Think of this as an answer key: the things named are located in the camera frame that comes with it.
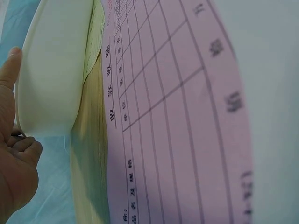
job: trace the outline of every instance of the blue cloth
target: blue cloth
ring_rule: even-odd
[[[10,0],[0,43],[0,66],[13,46],[22,47],[40,0]],[[37,170],[39,186],[34,198],[15,212],[8,224],[73,224],[70,145],[68,137],[37,139],[43,153]]]

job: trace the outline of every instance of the fingernail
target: fingernail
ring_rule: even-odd
[[[11,50],[9,51],[8,57],[10,57],[11,55],[17,55],[21,52],[21,49],[19,47],[13,47],[11,48]]]

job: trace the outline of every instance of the yellow paper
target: yellow paper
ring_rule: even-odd
[[[101,50],[104,25],[105,15],[103,6],[100,0],[94,0],[85,52],[83,82],[85,82],[88,74],[91,72]]]

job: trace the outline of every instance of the human hand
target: human hand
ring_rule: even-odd
[[[22,137],[14,126],[13,87],[21,59],[21,50],[13,48],[0,69],[0,224],[30,201],[38,186],[42,145],[33,137]]]

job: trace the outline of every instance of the pink form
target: pink form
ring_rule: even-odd
[[[244,224],[249,123],[211,0],[102,0],[113,224]]]

